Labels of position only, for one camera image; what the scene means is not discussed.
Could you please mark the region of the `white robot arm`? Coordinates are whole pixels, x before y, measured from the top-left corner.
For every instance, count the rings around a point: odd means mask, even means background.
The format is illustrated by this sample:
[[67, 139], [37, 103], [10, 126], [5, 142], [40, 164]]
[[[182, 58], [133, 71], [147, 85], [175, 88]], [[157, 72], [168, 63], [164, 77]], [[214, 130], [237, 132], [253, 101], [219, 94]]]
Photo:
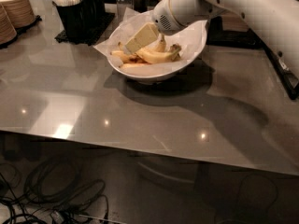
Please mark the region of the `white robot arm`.
[[162, 0], [151, 12], [153, 30], [144, 38], [140, 28], [125, 44], [134, 53], [152, 43], [158, 33], [173, 35], [196, 21], [224, 11], [237, 15], [299, 76], [299, 1], [297, 0]]

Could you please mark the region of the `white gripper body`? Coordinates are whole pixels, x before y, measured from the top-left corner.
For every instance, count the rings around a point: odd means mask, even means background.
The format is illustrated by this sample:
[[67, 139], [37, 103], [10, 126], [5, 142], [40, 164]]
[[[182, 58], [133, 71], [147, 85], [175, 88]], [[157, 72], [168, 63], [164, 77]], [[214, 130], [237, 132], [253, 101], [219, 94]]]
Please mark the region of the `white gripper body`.
[[162, 0], [153, 9], [151, 18], [158, 30], [173, 35], [197, 21], [208, 21], [223, 12], [206, 0]]

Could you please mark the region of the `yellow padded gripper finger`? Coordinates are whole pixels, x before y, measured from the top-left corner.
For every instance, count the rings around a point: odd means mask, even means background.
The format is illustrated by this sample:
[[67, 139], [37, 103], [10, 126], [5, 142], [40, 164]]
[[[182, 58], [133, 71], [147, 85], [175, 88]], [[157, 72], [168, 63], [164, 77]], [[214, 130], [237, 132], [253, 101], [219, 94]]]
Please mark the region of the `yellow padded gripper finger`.
[[159, 30], [155, 23], [147, 22], [132, 35], [123, 46], [126, 54], [132, 54], [158, 39]]

